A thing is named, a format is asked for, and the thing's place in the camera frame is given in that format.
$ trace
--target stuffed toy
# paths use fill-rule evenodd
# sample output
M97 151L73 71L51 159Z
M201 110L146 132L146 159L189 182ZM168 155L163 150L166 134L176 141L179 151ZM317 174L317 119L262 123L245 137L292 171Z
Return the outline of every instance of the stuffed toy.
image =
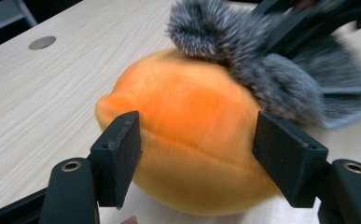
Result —
M177 49L130 66L96 106L103 130L139 111L143 156L133 182L140 189L194 215L241 213L281 195L252 153L259 110L322 125L360 116L361 68L332 38L291 61L258 54L282 17L220 0L173 7L168 33Z

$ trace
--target gray fur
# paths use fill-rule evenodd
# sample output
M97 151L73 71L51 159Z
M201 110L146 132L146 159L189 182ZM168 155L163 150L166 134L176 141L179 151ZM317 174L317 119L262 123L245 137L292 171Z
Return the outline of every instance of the gray fur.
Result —
M187 55L226 65L267 111L327 128L361 117L361 67L332 36L298 49L292 61L259 51L284 18L235 11L225 0L183 0L167 32Z

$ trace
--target gray plush toy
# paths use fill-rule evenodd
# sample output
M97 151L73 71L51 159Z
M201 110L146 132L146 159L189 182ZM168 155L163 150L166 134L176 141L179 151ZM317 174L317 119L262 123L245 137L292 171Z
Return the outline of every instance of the gray plush toy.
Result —
M328 129L360 119L361 67L333 36L299 48L291 60L260 51L284 18L234 10L225 0L183 0L167 31L187 55L227 66L267 111Z

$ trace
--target tabletop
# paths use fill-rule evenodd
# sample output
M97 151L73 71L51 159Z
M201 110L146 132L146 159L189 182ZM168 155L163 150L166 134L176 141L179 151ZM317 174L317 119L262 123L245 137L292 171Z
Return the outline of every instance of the tabletop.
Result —
M0 207L45 188L58 162L89 155L102 132L98 99L132 63L173 46L165 34L173 3L84 0L0 46ZM340 35L361 63L361 30L343 27ZM330 149L329 161L361 162L361 121L306 131ZM102 223L132 216L139 223L318 223L318 204L294 209L273 198L239 215L196 217L131 184L124 207L100 208L100 216Z

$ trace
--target orange plush toy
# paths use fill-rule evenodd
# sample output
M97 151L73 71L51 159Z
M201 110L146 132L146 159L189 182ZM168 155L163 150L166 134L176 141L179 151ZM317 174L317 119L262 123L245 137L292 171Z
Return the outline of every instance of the orange plush toy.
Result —
M252 153L260 109L226 67L167 49L129 67L96 115L104 130L138 110L143 156L133 182L172 208L217 216L280 194Z

